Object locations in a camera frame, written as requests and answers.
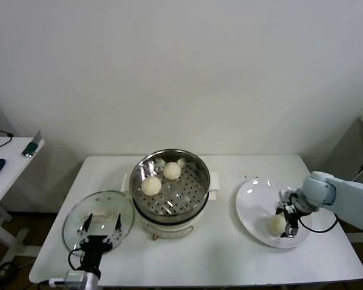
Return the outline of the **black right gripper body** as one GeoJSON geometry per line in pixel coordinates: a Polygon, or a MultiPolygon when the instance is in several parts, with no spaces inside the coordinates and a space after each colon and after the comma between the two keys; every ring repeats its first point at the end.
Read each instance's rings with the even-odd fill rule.
{"type": "Polygon", "coordinates": [[[280,190],[279,207],[289,213],[296,213],[298,218],[313,213],[313,206],[310,205],[300,192],[292,190],[280,190]]]}

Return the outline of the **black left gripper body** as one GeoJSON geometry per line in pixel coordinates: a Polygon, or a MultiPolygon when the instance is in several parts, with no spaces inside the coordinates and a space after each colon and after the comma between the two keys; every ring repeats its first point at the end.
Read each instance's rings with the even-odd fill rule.
{"type": "Polygon", "coordinates": [[[86,272],[99,272],[99,265],[103,254],[112,250],[113,245],[105,235],[90,235],[80,242],[80,248],[84,252],[79,270],[86,272]]]}

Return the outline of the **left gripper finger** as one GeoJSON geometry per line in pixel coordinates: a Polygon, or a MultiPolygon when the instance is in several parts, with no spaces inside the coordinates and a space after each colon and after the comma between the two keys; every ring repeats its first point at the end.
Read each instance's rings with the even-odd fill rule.
{"type": "Polygon", "coordinates": [[[118,215],[114,232],[104,239],[105,243],[121,243],[122,241],[122,221],[121,214],[118,215]]]}
{"type": "Polygon", "coordinates": [[[91,213],[84,220],[83,224],[77,229],[78,243],[81,243],[81,241],[83,241],[87,237],[92,219],[93,219],[93,214],[91,213]]]}

